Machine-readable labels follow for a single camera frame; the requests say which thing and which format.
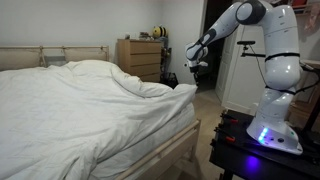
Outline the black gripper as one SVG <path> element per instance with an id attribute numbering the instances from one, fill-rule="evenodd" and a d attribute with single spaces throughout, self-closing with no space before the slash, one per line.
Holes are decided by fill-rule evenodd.
<path id="1" fill-rule="evenodd" d="M 198 84 L 199 83 L 199 77 L 198 77 L 199 68 L 197 66 L 194 66 L 194 67 L 190 67 L 189 70 L 190 70 L 190 73 L 193 75 L 195 83 Z"/>

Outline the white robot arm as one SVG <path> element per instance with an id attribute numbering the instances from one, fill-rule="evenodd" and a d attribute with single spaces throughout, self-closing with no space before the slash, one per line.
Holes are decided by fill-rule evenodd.
<path id="1" fill-rule="evenodd" d="M 301 73 L 297 20 L 291 6 L 274 7 L 265 0 L 232 4 L 196 42 L 185 46 L 190 72 L 198 71 L 209 44 L 240 25 L 260 26 L 265 47 L 265 90 L 246 132 L 264 147 L 300 155 L 299 137 L 285 122 Z"/>

